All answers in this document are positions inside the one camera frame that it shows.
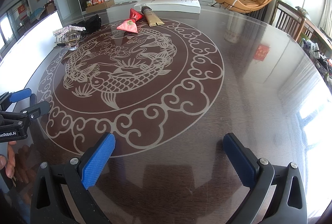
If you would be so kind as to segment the person left hand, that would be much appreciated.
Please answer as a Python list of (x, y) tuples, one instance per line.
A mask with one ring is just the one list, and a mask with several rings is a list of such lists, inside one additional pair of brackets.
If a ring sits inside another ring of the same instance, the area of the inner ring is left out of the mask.
[(0, 170), (5, 168), (6, 175), (8, 178), (12, 179), (15, 173), (15, 152), (12, 148), (13, 145), (16, 145), (16, 141), (8, 142), (7, 147), (7, 158), (3, 155), (0, 156), (1, 164)]

